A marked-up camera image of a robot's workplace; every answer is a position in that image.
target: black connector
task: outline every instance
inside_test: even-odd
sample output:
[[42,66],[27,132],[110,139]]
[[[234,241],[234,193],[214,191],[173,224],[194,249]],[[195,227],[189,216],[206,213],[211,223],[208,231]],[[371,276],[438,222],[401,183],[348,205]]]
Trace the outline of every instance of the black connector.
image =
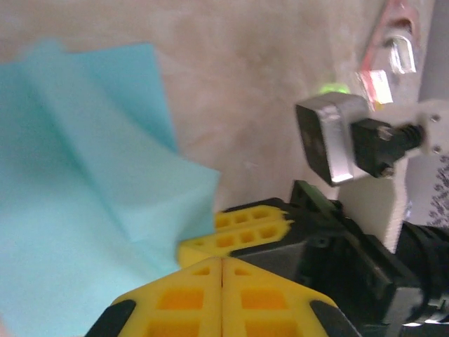
[[353,123],[351,134],[357,166],[376,178],[394,175],[394,163],[424,140],[421,126],[393,128],[375,119]]

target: green led light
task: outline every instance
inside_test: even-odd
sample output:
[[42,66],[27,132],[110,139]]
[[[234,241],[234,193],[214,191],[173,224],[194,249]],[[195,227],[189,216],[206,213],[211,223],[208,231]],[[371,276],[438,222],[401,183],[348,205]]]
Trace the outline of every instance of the green led light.
[[351,93],[349,87],[344,83],[326,83],[321,87],[319,91],[321,95],[324,93],[332,93],[332,92]]

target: yellow plastic part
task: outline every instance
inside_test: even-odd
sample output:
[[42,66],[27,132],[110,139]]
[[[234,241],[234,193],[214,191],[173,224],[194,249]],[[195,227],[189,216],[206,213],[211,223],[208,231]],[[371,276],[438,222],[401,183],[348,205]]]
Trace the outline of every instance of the yellow plastic part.
[[283,220],[284,214],[286,214],[285,211],[267,205],[258,205],[232,212],[219,212],[215,214],[215,230],[222,232],[248,227],[249,225]]
[[291,222],[282,218],[183,241],[178,246],[177,261],[185,268],[211,256],[225,257],[237,249],[278,241]]
[[328,337],[309,305],[326,295],[235,258],[222,277],[223,337]]
[[222,261],[211,258],[117,298],[135,309],[119,337],[221,336]]
[[119,337],[328,337],[322,293],[234,258],[210,258],[117,298],[136,306]]

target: beige countertop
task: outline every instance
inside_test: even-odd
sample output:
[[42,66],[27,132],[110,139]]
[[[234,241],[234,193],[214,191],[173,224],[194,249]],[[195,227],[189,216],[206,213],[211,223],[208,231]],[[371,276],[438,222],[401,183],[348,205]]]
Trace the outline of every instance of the beige countertop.
[[[216,209],[287,198],[308,172],[294,104],[354,72],[383,0],[0,0],[0,60],[155,45],[183,155],[222,172]],[[427,35],[433,0],[410,0]]]

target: light blue cloth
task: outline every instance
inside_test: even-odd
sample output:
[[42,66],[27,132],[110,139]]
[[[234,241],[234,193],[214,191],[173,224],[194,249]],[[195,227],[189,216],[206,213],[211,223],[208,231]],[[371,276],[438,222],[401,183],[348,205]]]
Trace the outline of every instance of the light blue cloth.
[[0,66],[0,315],[16,336],[85,334],[176,270],[179,239],[213,231],[219,175],[175,151],[151,46],[47,42]]

